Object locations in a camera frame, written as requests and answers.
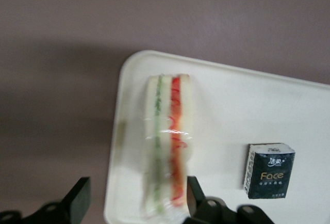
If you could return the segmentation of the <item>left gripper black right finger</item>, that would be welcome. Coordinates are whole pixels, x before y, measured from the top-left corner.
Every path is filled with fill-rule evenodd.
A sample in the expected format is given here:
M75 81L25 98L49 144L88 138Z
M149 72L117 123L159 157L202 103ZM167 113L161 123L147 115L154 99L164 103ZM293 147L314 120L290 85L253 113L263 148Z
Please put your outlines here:
M233 211L222 199L206 197L195 176L187 177L187 205L190 216L185 219L185 223L273 223L255 205L240 205Z

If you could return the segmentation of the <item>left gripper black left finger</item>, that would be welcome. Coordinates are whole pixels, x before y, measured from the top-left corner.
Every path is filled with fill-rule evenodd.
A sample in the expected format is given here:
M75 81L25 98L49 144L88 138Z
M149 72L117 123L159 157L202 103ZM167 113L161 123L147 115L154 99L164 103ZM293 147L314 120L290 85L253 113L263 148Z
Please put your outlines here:
M1 223L81 223L91 203L91 179L80 178L59 202L50 202L23 217L19 211L2 211Z

